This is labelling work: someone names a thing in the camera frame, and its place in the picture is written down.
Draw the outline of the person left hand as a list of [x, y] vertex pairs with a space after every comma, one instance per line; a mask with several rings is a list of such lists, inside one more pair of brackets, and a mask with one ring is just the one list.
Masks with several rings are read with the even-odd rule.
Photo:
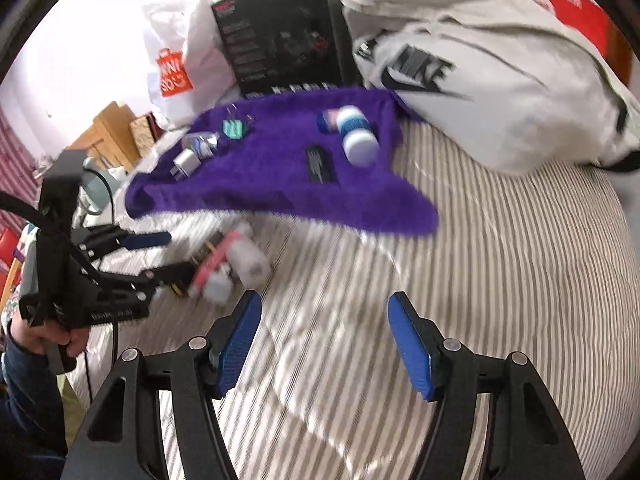
[[21, 348], [44, 356], [50, 344], [59, 344], [70, 358], [77, 358], [87, 348], [90, 327], [66, 330], [55, 321], [47, 320], [42, 325], [29, 325], [21, 317], [19, 310], [14, 310], [10, 326], [10, 334]]

